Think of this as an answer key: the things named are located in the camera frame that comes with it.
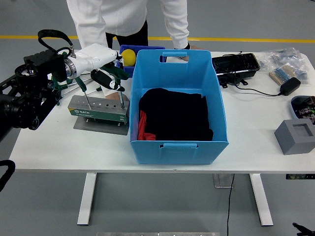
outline black power adapter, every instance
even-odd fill
[[[288,96],[294,91],[296,91],[301,85],[301,81],[292,77],[288,81],[286,81],[283,85],[280,86],[280,93],[282,95]]]

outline gray plastic block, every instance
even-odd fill
[[[315,148],[315,126],[308,118],[284,120],[275,136],[284,155],[309,153]]]

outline table leg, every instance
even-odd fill
[[[272,222],[266,194],[262,185],[260,174],[250,174],[252,189],[254,191],[260,222],[262,226],[274,225]]]
[[[78,225],[89,224],[96,174],[97,173],[87,173],[80,206]]]

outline red cloth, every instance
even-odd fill
[[[138,127],[138,140],[156,140],[155,134],[145,133],[144,129],[147,124],[147,114],[140,110],[140,121]]]

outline person's hand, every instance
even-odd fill
[[[205,50],[204,48],[199,48],[199,47],[194,46],[194,45],[191,45],[190,49],[193,49],[193,50]]]
[[[191,45],[190,46],[190,50],[205,50],[204,48],[198,48],[197,46]],[[188,61],[189,60],[189,56],[183,57],[181,58],[182,60]]]
[[[119,94],[118,94],[119,92],[115,92],[115,93],[112,93],[112,94],[110,94],[110,95],[107,95],[105,98],[106,99],[111,99],[111,100],[120,100],[119,99]],[[124,99],[124,101],[127,101],[127,102],[129,102],[129,99],[127,98],[127,96],[126,95],[124,95],[123,94],[123,99]]]

